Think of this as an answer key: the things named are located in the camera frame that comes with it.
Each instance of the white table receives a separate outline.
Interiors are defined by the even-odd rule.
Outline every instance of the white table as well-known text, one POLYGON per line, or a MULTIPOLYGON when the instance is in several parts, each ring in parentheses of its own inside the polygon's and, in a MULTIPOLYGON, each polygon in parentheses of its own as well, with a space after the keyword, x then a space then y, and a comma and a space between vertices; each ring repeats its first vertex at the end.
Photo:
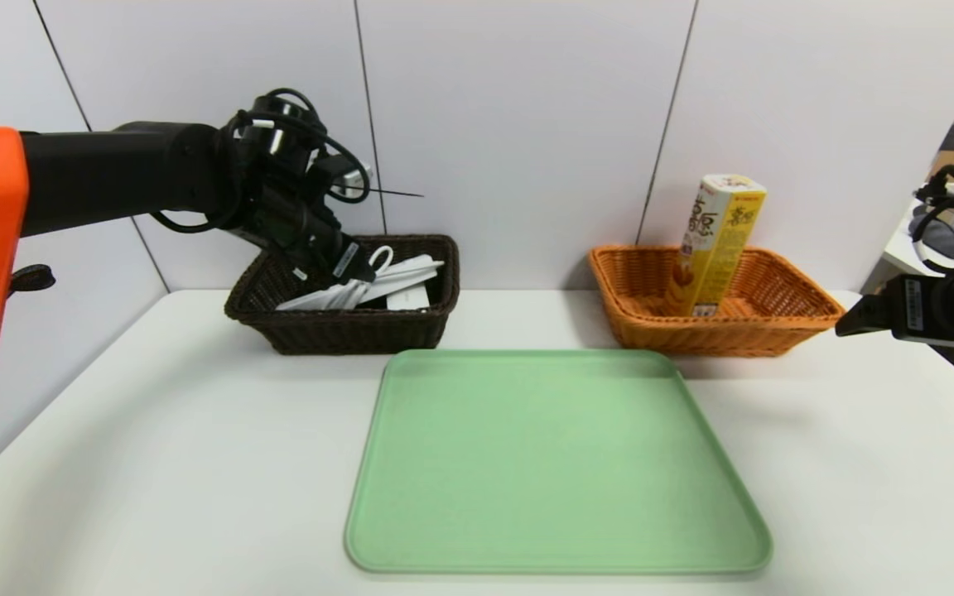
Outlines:
MULTIPOLYGON (((772 529, 764 572, 378 576, 342 528, 386 356, 282 358, 226 296, 164 298, 5 450, 0 596, 954 593, 954 368, 920 344, 679 359, 772 529)), ((442 343, 613 346, 583 291, 465 291, 442 343)))

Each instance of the orange wicker basket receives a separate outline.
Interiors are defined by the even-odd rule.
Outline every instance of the orange wicker basket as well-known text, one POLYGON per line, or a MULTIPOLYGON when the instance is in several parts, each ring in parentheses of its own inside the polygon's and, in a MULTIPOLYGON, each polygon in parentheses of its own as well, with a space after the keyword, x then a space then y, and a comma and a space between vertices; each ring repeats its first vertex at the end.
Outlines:
POLYGON ((833 327, 845 311, 778 254, 746 248, 713 317, 663 316, 679 248, 591 250, 614 337, 625 348, 707 356, 777 356, 833 327))

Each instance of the wicker basket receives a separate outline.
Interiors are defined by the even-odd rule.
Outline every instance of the wicker basket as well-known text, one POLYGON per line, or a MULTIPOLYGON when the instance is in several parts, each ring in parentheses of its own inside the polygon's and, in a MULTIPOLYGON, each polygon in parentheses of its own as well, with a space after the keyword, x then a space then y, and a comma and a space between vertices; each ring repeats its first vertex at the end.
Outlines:
POLYGON ((446 235, 383 235, 356 238, 373 252, 387 244, 394 261, 429 254, 443 261, 428 280, 429 309, 275 310, 282 302, 321 290, 328 280, 301 281, 288 263, 263 252, 249 265, 227 299, 227 316, 263 333, 281 354, 394 354, 410 348, 435 348, 447 315, 459 299, 459 249, 446 235))
POLYGON ((777 356, 833 327, 845 314, 783 257, 747 248, 716 316, 663 316, 678 252, 671 246, 591 250, 591 269, 621 346, 674 354, 777 356))

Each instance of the plastic tray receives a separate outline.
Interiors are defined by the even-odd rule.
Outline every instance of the plastic tray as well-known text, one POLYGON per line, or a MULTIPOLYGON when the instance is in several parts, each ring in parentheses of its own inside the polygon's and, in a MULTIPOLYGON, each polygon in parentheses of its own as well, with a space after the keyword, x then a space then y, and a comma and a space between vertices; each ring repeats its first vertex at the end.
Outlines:
POLYGON ((673 363, 624 350, 394 356, 345 546, 393 573, 738 573, 772 552, 673 363))

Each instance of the white wall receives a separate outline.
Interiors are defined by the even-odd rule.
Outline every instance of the white wall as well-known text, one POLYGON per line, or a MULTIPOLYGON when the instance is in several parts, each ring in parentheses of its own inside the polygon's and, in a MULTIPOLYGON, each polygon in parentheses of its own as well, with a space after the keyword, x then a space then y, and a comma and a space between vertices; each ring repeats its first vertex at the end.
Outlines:
MULTIPOLYGON (((135 120, 222 126, 257 95, 294 87, 334 139, 373 165, 352 0, 39 5, 95 131, 135 120)), ((345 231, 383 232, 378 194, 354 207, 330 202, 345 231)), ((137 220, 171 290, 231 287, 258 253, 223 231, 181 235, 137 220)))
MULTIPOLYGON (((0 125, 38 132, 84 129, 30 0, 0 0, 0 125)), ((50 265, 58 282, 7 302, 0 338, 0 452, 166 294, 129 219, 24 238, 15 268, 33 263, 50 265)))
POLYGON ((692 10, 360 0, 383 188, 426 195, 385 195, 388 231, 450 234, 464 287, 590 286, 638 233, 692 10))
POLYGON ((859 290, 954 118, 954 2, 700 0, 641 242, 701 175, 753 176, 752 244, 859 290))

